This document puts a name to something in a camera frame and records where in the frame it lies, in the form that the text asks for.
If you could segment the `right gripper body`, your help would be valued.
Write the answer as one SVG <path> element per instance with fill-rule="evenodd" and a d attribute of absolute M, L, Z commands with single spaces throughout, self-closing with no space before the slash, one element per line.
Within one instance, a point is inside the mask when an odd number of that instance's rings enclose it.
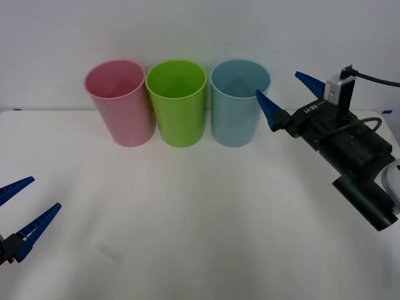
<path fill-rule="evenodd" d="M 294 138 L 303 138 L 315 151 L 318 151 L 327 133 L 353 123 L 358 118 L 348 111 L 337 119 L 338 107 L 323 100 L 316 100 L 298 109 L 290 118 L 286 131 Z"/>

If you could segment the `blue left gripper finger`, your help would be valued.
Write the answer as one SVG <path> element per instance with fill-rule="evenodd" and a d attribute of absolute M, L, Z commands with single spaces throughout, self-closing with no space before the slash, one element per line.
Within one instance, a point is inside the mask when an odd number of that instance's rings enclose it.
<path fill-rule="evenodd" d="M 9 259 L 7 261 L 9 263 L 13 261 L 20 263 L 26 258 L 61 208 L 61 204 L 56 203 L 27 226 L 7 237 L 9 241 Z"/>
<path fill-rule="evenodd" d="M 0 206 L 8 202 L 17 193 L 21 192 L 28 185 L 33 183 L 35 179 L 32 176 L 26 177 L 7 186 L 0 188 Z"/>

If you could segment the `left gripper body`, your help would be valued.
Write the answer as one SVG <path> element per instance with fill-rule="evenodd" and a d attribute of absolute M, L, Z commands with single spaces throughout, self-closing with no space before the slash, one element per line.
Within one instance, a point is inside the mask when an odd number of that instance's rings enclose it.
<path fill-rule="evenodd" d="M 1 236 L 0 241 L 0 264 L 5 263 L 9 259 L 9 244 L 8 238 Z"/>

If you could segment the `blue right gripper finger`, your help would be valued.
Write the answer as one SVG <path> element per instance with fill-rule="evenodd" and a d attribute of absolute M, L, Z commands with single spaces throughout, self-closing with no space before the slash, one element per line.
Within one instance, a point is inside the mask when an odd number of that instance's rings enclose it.
<path fill-rule="evenodd" d="M 295 77 L 298 78 L 318 99 L 324 99 L 326 84 L 310 75 L 296 71 Z"/>
<path fill-rule="evenodd" d="M 291 115 L 286 110 L 281 109 L 258 89 L 256 90 L 256 99 L 267 119 L 270 130 L 272 132 L 285 130 L 289 133 L 289 126 L 292 123 Z"/>

